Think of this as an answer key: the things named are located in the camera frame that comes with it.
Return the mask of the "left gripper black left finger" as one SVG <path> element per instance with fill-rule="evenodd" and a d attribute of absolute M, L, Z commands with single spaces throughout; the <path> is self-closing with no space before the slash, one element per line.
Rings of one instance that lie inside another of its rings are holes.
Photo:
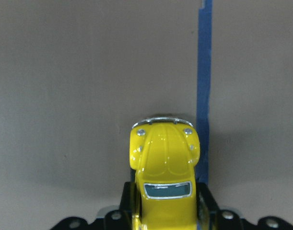
<path fill-rule="evenodd" d="M 103 217 L 89 224 L 80 217 L 68 217 L 52 227 L 53 230 L 131 230 L 132 214 L 136 198 L 133 182 L 126 182 L 118 209 L 107 212 Z"/>

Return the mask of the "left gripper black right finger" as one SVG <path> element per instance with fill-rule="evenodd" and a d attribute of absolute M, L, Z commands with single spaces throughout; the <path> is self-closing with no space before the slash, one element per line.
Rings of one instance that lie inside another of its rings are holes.
<path fill-rule="evenodd" d="M 229 209 L 220 209 L 205 183 L 197 183 L 197 217 L 199 230 L 293 230 L 279 217 L 263 217 L 252 224 Z"/>

